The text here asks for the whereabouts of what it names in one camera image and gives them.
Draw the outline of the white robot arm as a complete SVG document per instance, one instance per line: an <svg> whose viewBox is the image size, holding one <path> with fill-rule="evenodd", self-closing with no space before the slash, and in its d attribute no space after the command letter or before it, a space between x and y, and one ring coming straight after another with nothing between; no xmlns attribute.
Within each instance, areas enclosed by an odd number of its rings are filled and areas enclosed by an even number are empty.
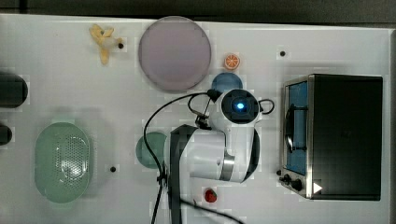
<svg viewBox="0 0 396 224"><path fill-rule="evenodd" d="M255 125L262 108L249 91L234 89L207 92L214 102L208 116L209 128L187 124L170 133L165 164L171 224L187 224L193 178L242 183L256 170L260 137Z"/></svg>

